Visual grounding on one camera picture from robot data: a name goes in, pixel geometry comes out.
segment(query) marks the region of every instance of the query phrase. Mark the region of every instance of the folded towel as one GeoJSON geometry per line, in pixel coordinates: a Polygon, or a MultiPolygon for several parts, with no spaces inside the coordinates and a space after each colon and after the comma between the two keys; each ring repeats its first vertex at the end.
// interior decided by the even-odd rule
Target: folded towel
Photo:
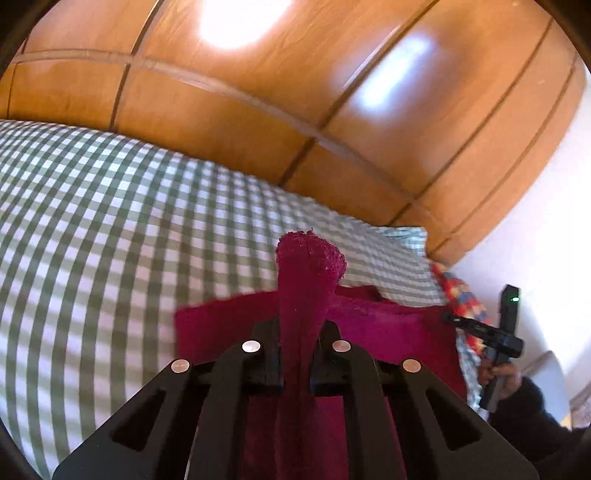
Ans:
{"type": "Polygon", "coordinates": [[[175,316],[178,355],[195,363],[214,360],[247,340],[256,322],[280,319],[284,392],[249,403],[243,478],[348,479],[342,399],[313,398],[307,387],[314,344],[326,319],[376,359],[420,360],[466,398],[455,329],[440,320],[444,307],[404,307],[383,299],[375,287],[338,287],[345,258],[312,232],[284,235],[277,264],[277,291],[213,301],[175,316]]]}

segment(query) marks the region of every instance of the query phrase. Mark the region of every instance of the silver rivet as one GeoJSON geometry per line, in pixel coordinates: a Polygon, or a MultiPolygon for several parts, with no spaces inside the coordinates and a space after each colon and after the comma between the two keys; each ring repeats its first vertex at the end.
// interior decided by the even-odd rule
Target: silver rivet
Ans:
{"type": "Polygon", "coordinates": [[[407,372],[411,374],[415,374],[421,369],[421,362],[415,360],[414,358],[409,358],[402,362],[402,368],[404,368],[407,372]]]}
{"type": "Polygon", "coordinates": [[[180,360],[175,360],[173,362],[173,364],[170,365],[170,368],[173,369],[174,373],[181,374],[183,372],[186,372],[190,366],[191,366],[191,364],[187,360],[180,359],[180,360]]]}
{"type": "Polygon", "coordinates": [[[256,340],[249,340],[242,344],[242,350],[246,353],[258,352],[261,349],[261,344],[256,340]]]}
{"type": "Polygon", "coordinates": [[[347,340],[337,340],[333,342],[333,350],[335,352],[345,353],[351,350],[351,344],[347,340]]]}

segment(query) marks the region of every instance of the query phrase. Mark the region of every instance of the green gingham bedspread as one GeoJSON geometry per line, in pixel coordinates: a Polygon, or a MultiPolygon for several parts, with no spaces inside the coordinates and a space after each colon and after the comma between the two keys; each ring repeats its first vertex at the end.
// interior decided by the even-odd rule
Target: green gingham bedspread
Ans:
{"type": "Polygon", "coordinates": [[[345,254],[342,284],[445,302],[426,259],[311,199],[120,135],[1,121],[0,417],[32,466],[49,478],[173,359],[178,306],[275,289],[280,236],[308,229],[345,254]]]}

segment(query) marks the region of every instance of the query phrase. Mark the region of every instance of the wood paneling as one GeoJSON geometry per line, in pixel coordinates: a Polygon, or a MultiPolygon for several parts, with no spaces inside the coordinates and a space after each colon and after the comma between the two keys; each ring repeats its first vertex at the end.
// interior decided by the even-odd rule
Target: wood paneling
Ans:
{"type": "Polygon", "coordinates": [[[137,69],[129,72],[116,129],[275,183],[306,140],[249,105],[137,69]]]}
{"type": "Polygon", "coordinates": [[[310,151],[285,188],[373,225],[386,224],[404,205],[404,199],[389,185],[319,145],[310,151]]]}
{"type": "Polygon", "coordinates": [[[458,239],[472,249],[509,211],[540,175],[570,125],[586,85],[585,67],[578,59],[564,96],[534,145],[511,174],[457,231],[458,239]]]}
{"type": "Polygon", "coordinates": [[[10,98],[13,74],[14,65],[10,65],[0,78],[0,118],[6,118],[8,116],[8,99],[10,98]]]}
{"type": "Polygon", "coordinates": [[[0,80],[0,116],[115,129],[422,225],[454,263],[550,158],[575,56],[534,0],[61,0],[0,80]]]}
{"type": "Polygon", "coordinates": [[[42,60],[16,66],[10,118],[106,130],[123,65],[84,60],[42,60]]]}
{"type": "Polygon", "coordinates": [[[548,21],[530,0],[440,1],[369,75],[329,132],[420,192],[499,102],[548,21]]]}
{"type": "Polygon", "coordinates": [[[33,28],[26,52],[56,48],[131,52],[156,0],[61,0],[33,28]]]}
{"type": "MultiPolygon", "coordinates": [[[[503,105],[421,198],[447,229],[454,230],[485,200],[527,148],[550,113],[574,60],[556,24],[503,105]]],[[[400,221],[410,221],[411,213],[400,221]]]]}
{"type": "MultiPolygon", "coordinates": [[[[206,9],[216,2],[228,0],[171,0],[145,40],[145,55],[218,78],[313,122],[384,39],[426,3],[293,0],[268,31],[261,28],[260,38],[224,49],[200,35],[202,22],[207,27],[212,19],[206,9]]],[[[245,27],[257,28],[260,12],[249,2],[231,4],[225,10],[226,24],[221,19],[218,29],[228,29],[230,38],[245,27]]]]}
{"type": "Polygon", "coordinates": [[[444,265],[455,265],[466,255],[468,249],[457,238],[450,238],[436,251],[428,254],[429,258],[444,265]]]}

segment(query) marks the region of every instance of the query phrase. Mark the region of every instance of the white wall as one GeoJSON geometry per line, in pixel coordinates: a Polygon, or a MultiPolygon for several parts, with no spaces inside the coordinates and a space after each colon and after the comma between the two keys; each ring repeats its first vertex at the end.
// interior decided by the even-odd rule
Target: white wall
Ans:
{"type": "Polygon", "coordinates": [[[591,82],[538,180],[453,271],[496,319],[506,283],[522,289],[526,365],[553,350],[569,396],[591,382],[591,82]]]}

